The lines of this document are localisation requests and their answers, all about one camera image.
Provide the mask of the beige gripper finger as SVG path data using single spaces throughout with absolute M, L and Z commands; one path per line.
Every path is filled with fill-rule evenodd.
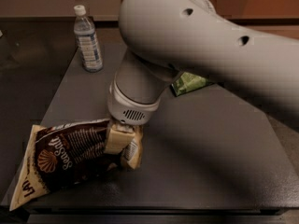
M 104 152 L 116 155 L 121 153 L 134 139 L 135 127 L 112 119 L 107 127 L 107 140 Z

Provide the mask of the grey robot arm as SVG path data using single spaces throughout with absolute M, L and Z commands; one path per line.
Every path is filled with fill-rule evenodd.
M 127 50 L 107 106 L 123 124 L 143 125 L 182 73 L 221 83 L 279 120 L 299 127 L 299 41 L 237 25 L 208 0 L 123 0 Z

